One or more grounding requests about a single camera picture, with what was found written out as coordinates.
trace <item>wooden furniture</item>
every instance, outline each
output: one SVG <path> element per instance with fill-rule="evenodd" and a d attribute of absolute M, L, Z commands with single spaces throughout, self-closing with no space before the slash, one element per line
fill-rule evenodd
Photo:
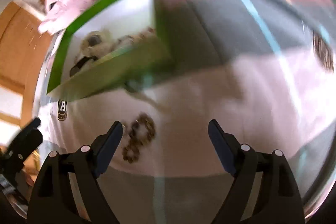
<path fill-rule="evenodd" d="M 11 2 L 0 15 L 0 85 L 21 94 L 21 119 L 0 119 L 23 127 L 32 118 L 37 79 L 52 37 L 37 31 L 40 21 Z"/>

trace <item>silver screw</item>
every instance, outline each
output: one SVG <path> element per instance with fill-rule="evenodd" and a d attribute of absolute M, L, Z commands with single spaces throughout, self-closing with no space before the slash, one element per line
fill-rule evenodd
<path fill-rule="evenodd" d="M 81 147 L 82 152 L 87 152 L 89 150 L 90 150 L 90 147 L 88 145 L 84 145 L 84 146 Z"/>
<path fill-rule="evenodd" d="M 283 155 L 283 152 L 281 150 L 275 150 L 274 151 L 275 155 L 277 155 L 278 157 L 281 157 Z"/>
<path fill-rule="evenodd" d="M 247 145 L 247 144 L 242 144 L 242 145 L 240 146 L 240 148 L 241 148 L 241 150 L 244 150 L 244 151 L 249 151 L 249 150 L 250 150 L 250 146 Z"/>
<path fill-rule="evenodd" d="M 57 156 L 57 152 L 56 151 L 51 151 L 50 153 L 49 153 L 49 157 L 50 158 L 54 158 L 54 157 L 56 157 Z"/>

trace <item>open box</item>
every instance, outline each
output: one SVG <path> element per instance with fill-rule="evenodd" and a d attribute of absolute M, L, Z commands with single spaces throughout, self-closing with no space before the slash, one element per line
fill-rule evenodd
<path fill-rule="evenodd" d="M 172 64 L 172 57 L 154 0 L 100 0 L 65 30 L 48 83 L 48 96 L 65 101 L 140 80 Z M 151 27 L 158 39 L 115 50 L 92 66 L 69 76 L 82 39 L 92 31 L 110 32 L 113 39 Z"/>

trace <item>wooden door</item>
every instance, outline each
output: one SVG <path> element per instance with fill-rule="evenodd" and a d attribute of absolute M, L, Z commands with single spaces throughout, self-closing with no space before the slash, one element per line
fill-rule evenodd
<path fill-rule="evenodd" d="M 49 34 L 37 31 L 40 23 L 13 2 L 0 15 L 0 85 L 23 96 L 21 119 L 11 121 L 20 127 L 32 118 L 36 83 L 51 42 Z M 1 117 L 10 122 L 11 117 Z"/>

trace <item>black logo label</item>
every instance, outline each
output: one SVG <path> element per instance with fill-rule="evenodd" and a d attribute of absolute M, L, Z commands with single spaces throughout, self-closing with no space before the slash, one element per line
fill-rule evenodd
<path fill-rule="evenodd" d="M 57 107 L 58 120 L 64 121 L 68 117 L 67 102 L 63 100 L 58 101 Z"/>

